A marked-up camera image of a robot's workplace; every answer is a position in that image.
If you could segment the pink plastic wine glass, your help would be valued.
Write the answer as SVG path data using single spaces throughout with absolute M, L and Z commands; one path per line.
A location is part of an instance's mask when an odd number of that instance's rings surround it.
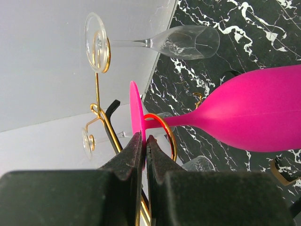
M 300 65 L 259 69 L 216 88 L 194 111 L 165 118 L 197 127 L 220 142 L 252 152 L 301 146 Z

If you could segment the gold wire wine glass rack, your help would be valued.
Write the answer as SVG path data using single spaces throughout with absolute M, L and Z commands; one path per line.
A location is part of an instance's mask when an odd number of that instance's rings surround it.
M 96 88 L 96 103 L 91 103 L 90 109 L 96 115 L 96 118 L 90 121 L 85 126 L 85 138 L 83 135 L 83 143 L 85 144 L 85 149 L 87 156 L 91 158 L 92 151 L 95 149 L 95 140 L 93 135 L 88 135 L 88 127 L 92 123 L 100 120 L 103 124 L 107 136 L 113 146 L 113 149 L 116 154 L 121 152 L 121 144 L 117 138 L 117 135 L 113 132 L 113 127 L 109 120 L 109 116 L 103 111 L 100 105 L 100 89 L 99 89 L 99 75 L 98 72 L 106 73 L 110 67 L 111 63 L 111 46 L 110 41 L 107 37 L 106 32 L 96 31 L 92 32 L 91 35 L 85 32 L 85 45 L 86 45 L 86 54 L 89 60 L 89 63 L 92 69 L 95 71 L 95 88 Z M 147 40 L 137 40 L 137 41 L 128 41 L 128 46 L 135 47 L 147 46 Z M 142 190 L 141 196 L 141 206 L 140 214 L 146 226 L 151 225 L 150 213 L 149 213 L 149 204 L 148 199 L 145 196 L 145 192 Z M 301 212 L 301 198 L 294 202 L 290 208 L 290 212 L 293 217 L 296 217 Z

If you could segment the clear wine glass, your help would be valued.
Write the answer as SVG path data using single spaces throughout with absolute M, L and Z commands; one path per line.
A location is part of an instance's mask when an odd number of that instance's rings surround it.
M 106 73 L 111 63 L 111 48 L 149 48 L 167 57 L 197 60 L 212 57 L 220 46 L 218 31 L 204 25 L 181 25 L 142 40 L 110 41 L 104 23 L 94 12 L 85 21 L 85 46 L 90 66 Z
M 211 159 L 204 154 L 205 143 L 197 130 L 191 126 L 174 128 L 178 147 L 178 158 L 186 171 L 210 172 L 216 171 Z
M 81 136 L 82 136 L 82 146 L 83 146 L 83 151 L 85 153 L 85 157 L 90 161 L 93 158 L 93 152 L 95 151 L 95 149 L 97 147 L 100 147 L 100 144 L 104 142 L 109 142 L 112 145 L 114 152 L 118 154 L 126 146 L 122 144 L 122 141 L 125 138 L 131 138 L 133 136 L 133 133 L 130 131 L 121 131 L 116 134 L 116 138 L 120 146 L 120 151 L 116 147 L 116 144 L 113 138 L 110 136 L 110 133 L 106 137 L 95 139 L 95 137 L 92 134 L 88 134 L 88 131 L 85 128 L 82 128 Z

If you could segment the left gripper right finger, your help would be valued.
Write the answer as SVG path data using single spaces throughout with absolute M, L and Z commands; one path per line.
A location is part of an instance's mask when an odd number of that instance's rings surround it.
M 269 175 L 186 171 L 150 136 L 146 143 L 153 226 L 292 226 Z

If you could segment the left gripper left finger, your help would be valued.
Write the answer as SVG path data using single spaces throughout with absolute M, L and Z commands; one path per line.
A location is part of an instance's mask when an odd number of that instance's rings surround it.
M 135 226 L 140 222 L 143 139 L 99 169 L 11 171 L 0 179 L 3 226 Z

